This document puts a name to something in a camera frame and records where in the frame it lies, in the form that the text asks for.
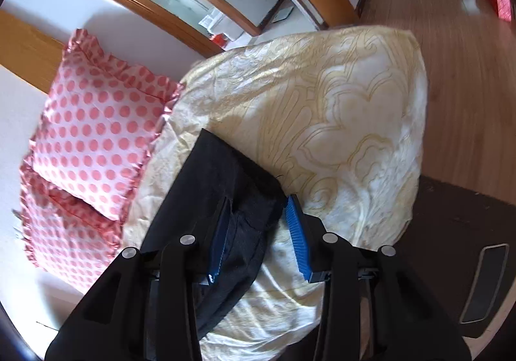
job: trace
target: white sheet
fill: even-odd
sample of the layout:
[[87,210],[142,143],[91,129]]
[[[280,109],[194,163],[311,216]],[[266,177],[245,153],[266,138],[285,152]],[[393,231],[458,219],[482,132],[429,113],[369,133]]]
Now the white sheet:
[[[211,58],[156,144],[124,228],[139,246],[202,128],[297,193],[353,245],[392,244],[411,218],[427,79],[410,32],[354,27],[290,35]],[[299,274],[280,221],[249,291],[201,341],[209,360],[269,360],[319,321],[321,285]]]

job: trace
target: tiled floor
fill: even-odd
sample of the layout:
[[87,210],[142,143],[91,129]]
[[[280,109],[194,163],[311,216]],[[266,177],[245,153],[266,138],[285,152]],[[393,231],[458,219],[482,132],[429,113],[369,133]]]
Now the tiled floor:
[[422,171],[516,204],[516,30],[487,0],[367,0],[364,24],[409,29],[429,79]]

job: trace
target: bed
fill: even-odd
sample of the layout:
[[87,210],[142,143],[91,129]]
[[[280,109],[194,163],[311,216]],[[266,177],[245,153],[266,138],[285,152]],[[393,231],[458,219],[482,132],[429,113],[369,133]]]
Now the bed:
[[[70,9],[64,12],[63,1],[5,0],[0,10],[0,25],[8,34],[0,45],[4,77],[15,90],[28,88],[35,103],[24,129],[12,139],[17,155],[10,163],[11,178],[63,43],[83,27],[115,55],[144,62],[186,85],[131,206],[124,245],[141,244],[202,128],[278,176],[286,193],[300,195],[305,211],[352,244],[376,249],[401,236],[417,190],[427,100],[424,64],[410,33],[354,27],[290,35],[204,60],[213,51],[196,51],[192,40],[158,27],[148,9],[139,15],[142,8],[126,0],[66,0]],[[37,277],[31,274],[30,290],[38,288]],[[18,280],[14,276],[13,284]],[[2,295],[15,325],[40,355],[55,332],[36,338],[27,324],[57,329],[81,296],[63,284],[52,293],[40,293],[40,310],[32,316],[25,308],[21,314],[12,292]],[[203,354],[206,359],[273,359],[316,326],[321,298],[321,287],[306,284],[298,274],[280,221],[257,280],[201,341]],[[52,319],[51,299],[65,302],[60,318]],[[50,314],[42,316],[42,311]]]

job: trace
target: black garment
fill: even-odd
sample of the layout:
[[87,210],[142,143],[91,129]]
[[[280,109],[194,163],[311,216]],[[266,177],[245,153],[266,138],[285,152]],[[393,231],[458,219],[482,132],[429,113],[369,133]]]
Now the black garment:
[[211,217],[222,199],[231,208],[223,262],[216,282],[194,286],[199,339],[211,331],[249,289],[262,264],[269,232],[286,197],[270,173],[220,138],[202,130],[141,245],[163,249]]

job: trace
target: wooden headboard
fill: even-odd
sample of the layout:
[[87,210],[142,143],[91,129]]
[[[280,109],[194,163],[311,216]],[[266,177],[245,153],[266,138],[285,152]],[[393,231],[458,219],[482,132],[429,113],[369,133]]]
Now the wooden headboard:
[[0,65],[48,93],[63,44],[0,10]]

